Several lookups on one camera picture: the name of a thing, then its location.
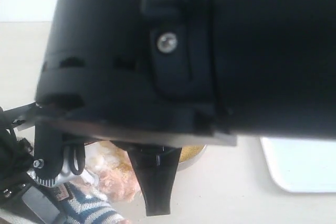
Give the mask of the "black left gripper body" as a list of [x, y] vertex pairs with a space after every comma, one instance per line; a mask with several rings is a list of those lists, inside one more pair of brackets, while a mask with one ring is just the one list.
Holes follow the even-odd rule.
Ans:
[[18, 138], [14, 129], [1, 130], [1, 203], [16, 195], [15, 187], [28, 184], [27, 171], [31, 168], [32, 145], [26, 138]]

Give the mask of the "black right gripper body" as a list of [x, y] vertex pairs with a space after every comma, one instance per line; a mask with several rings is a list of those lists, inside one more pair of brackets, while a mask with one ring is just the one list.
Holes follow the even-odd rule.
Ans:
[[235, 146], [219, 73], [229, 0], [57, 0], [36, 118], [120, 145]]

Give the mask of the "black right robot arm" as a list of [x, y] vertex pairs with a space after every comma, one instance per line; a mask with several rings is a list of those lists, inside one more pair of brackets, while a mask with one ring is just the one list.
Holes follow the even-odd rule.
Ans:
[[35, 100], [40, 182], [112, 141], [167, 215], [182, 146], [335, 137], [335, 0], [58, 0]]

